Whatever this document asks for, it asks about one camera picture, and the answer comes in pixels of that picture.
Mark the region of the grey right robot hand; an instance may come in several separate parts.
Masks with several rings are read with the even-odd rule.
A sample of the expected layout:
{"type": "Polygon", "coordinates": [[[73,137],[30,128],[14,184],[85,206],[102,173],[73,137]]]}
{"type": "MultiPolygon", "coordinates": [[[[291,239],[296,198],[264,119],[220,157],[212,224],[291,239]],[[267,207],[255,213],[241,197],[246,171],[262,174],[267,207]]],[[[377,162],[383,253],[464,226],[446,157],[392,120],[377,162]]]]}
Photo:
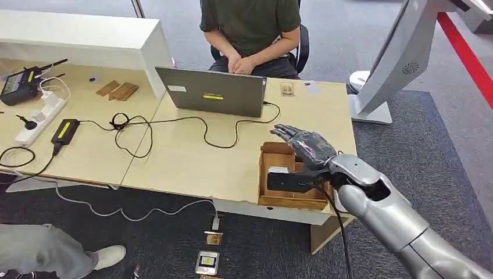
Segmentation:
{"type": "Polygon", "coordinates": [[[326,169],[329,160],[337,155],[335,148],[317,132],[275,124],[270,133],[285,141],[310,171],[326,169]]]}

